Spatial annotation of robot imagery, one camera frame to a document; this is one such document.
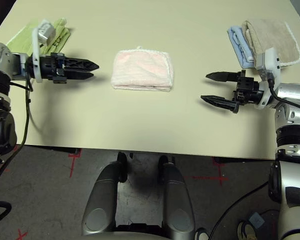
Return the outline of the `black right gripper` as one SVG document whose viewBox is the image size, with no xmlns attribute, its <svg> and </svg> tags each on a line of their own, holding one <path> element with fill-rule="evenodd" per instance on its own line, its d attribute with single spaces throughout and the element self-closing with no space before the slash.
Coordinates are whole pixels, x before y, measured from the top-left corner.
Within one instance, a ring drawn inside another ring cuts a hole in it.
<svg viewBox="0 0 300 240">
<path fill-rule="evenodd" d="M 259 104 L 264 94 L 264 91 L 259 89 L 259 83 L 254 81 L 253 77 L 246 76 L 245 70 L 239 72 L 212 72 L 207 74 L 205 77 L 217 82 L 236 83 L 236 89 L 232 92 L 232 100 L 215 95 L 200 96 L 200 98 L 206 103 L 218 108 L 229 110 L 234 114 L 238 113 L 239 106 L 244 106 L 246 104 Z"/>
</svg>

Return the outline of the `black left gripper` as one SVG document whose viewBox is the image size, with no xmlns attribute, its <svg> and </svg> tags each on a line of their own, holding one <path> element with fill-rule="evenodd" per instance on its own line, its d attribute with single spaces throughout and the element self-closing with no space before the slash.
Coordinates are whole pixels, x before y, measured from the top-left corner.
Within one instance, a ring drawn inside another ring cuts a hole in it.
<svg viewBox="0 0 300 240">
<path fill-rule="evenodd" d="M 94 76 L 91 72 L 99 69 L 96 63 L 81 58 L 65 57 L 63 53 L 41 56 L 39 66 L 41 79 L 51 80 L 54 84 L 66 84 L 69 80 L 86 80 Z"/>
</svg>

